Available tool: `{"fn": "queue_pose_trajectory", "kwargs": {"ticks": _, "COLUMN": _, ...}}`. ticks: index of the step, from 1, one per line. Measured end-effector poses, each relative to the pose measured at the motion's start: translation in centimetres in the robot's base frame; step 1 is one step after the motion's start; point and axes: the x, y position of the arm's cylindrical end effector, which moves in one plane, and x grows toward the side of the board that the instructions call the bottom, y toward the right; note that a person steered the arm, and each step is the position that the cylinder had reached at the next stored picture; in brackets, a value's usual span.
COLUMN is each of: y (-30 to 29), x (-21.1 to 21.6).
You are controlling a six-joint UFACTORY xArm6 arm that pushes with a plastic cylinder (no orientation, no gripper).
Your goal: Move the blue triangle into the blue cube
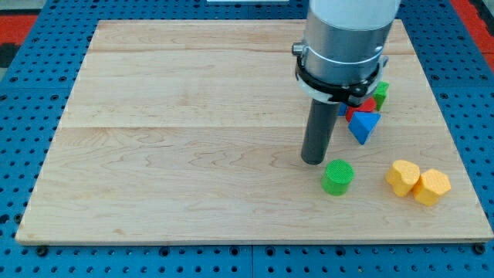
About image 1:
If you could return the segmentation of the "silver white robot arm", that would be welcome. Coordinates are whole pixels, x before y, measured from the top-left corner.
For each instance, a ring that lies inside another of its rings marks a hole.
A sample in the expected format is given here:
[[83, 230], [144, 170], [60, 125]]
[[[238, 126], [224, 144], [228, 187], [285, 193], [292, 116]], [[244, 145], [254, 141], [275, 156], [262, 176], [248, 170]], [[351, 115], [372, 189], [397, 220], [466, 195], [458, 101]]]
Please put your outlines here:
[[310, 0], [301, 66], [324, 83], [351, 85], [377, 67], [400, 0]]

